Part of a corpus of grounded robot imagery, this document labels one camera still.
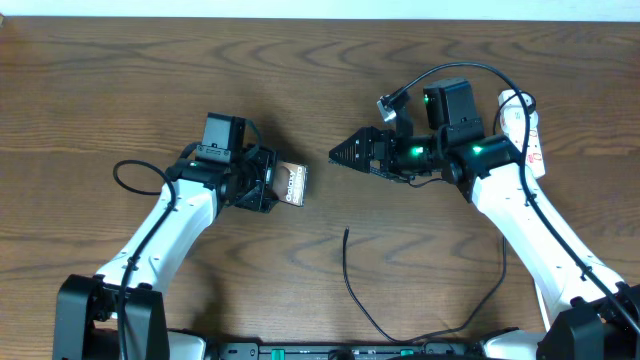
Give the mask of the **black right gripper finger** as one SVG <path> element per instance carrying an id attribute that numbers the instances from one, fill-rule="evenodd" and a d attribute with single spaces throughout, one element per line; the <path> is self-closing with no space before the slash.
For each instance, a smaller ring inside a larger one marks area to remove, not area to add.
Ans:
<path id="1" fill-rule="evenodd" d="M 331 151 L 331 155 L 383 155 L 383 132 L 375 127 L 362 127 Z"/>
<path id="2" fill-rule="evenodd" d="M 377 171 L 377 168 L 371 165 L 370 159 L 353 149 L 330 151 L 329 162 L 362 173 L 375 173 Z"/>

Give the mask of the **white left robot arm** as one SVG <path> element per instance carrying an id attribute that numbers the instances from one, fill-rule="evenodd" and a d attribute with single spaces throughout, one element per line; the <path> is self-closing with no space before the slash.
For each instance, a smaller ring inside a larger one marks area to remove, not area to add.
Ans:
<path id="1" fill-rule="evenodd" d="M 264 146 L 187 145 L 129 242 L 95 275 L 70 275 L 57 294 L 56 359 L 214 359 L 206 337 L 167 326 L 164 295 L 191 247 L 225 207 L 267 213 L 277 153 Z"/>

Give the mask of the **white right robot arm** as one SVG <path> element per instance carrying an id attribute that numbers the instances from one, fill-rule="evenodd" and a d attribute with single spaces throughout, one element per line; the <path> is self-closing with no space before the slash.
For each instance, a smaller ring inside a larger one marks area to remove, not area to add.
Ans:
<path id="1" fill-rule="evenodd" d="M 504 135 L 448 139 L 359 129 L 329 159 L 409 183 L 440 173 L 502 233 L 539 288 L 545 333 L 508 330 L 478 343 L 488 359 L 636 359 L 639 289 L 605 265 L 545 196 Z"/>

